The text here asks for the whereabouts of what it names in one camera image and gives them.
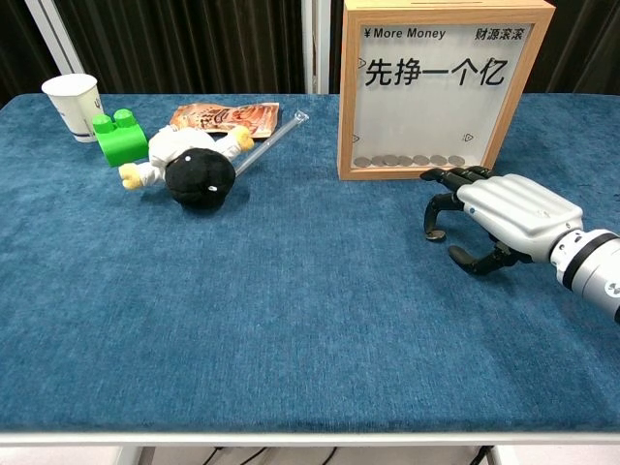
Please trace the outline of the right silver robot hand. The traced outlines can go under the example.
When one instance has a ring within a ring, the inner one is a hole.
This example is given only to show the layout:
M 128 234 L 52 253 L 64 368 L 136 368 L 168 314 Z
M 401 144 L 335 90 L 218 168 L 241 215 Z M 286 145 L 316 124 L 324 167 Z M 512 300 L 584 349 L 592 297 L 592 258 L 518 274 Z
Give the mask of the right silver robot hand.
M 579 206 L 522 175 L 499 175 L 472 166 L 433 168 L 420 178 L 449 189 L 447 194 L 432 197 L 425 208 L 423 228 L 428 240 L 445 238 L 436 228 L 439 213 L 458 210 L 482 226 L 494 242 L 494 249 L 478 259 L 461 247 L 449 248 L 451 259 L 469 274 L 486 275 L 518 262 L 548 262 L 564 235 L 583 228 Z

